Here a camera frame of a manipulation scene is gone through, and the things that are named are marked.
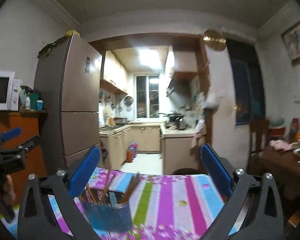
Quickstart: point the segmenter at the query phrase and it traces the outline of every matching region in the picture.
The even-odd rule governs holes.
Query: microwave
[[[0,111],[18,111],[20,79],[13,71],[0,71]]]

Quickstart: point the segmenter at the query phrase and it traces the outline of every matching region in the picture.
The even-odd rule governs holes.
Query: kitchen window
[[[137,118],[159,117],[159,76],[136,76]]]
[[[227,39],[236,97],[236,124],[265,117],[262,73],[254,46]]]

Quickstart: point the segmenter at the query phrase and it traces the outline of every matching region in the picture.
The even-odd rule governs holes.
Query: refrigerator
[[[41,148],[47,173],[65,169],[100,143],[98,101],[102,56],[73,34],[39,57],[34,90],[41,91]]]

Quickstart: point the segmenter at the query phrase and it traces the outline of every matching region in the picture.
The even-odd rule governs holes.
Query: picture frame
[[[289,58],[293,64],[300,63],[300,21],[281,34]]]

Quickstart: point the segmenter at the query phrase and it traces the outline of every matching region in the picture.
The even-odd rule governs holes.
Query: door frame
[[[209,60],[202,35],[186,33],[139,33],[91,41],[89,44],[103,56],[103,66],[107,50],[172,45],[180,50],[194,51],[198,64],[200,90],[207,96],[210,87],[210,72]],[[207,129],[205,142],[212,145],[212,111],[206,111],[205,118]]]

